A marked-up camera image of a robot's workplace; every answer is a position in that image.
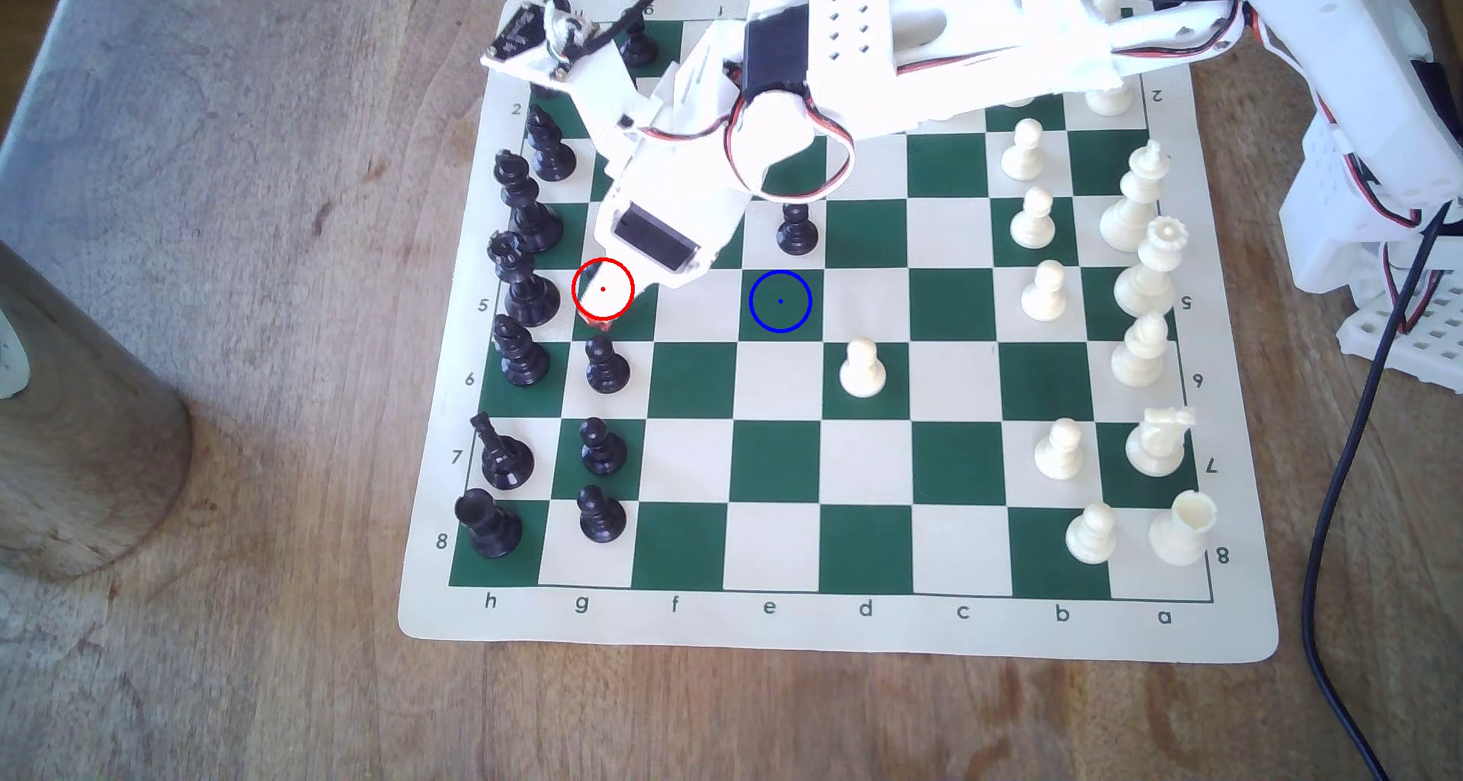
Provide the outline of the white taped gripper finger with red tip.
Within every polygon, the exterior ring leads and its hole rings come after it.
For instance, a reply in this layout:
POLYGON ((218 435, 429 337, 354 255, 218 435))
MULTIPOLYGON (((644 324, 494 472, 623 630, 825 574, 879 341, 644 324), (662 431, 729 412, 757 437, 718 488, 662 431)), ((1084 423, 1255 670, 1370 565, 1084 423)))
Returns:
POLYGON ((609 328, 638 295, 633 273, 620 260, 585 260, 575 273, 576 310, 585 325, 609 328))

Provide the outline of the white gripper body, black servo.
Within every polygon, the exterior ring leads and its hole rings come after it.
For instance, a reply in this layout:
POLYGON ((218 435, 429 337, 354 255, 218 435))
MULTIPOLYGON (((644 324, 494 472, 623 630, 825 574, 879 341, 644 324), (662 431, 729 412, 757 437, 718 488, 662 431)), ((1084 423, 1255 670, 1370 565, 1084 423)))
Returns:
POLYGON ((595 243, 629 268, 636 293, 704 276, 740 225, 749 195, 730 173, 723 121, 740 94, 726 64, 743 50, 743 25, 712 23, 685 63, 669 64, 652 91, 661 107, 631 135, 601 200, 595 243))

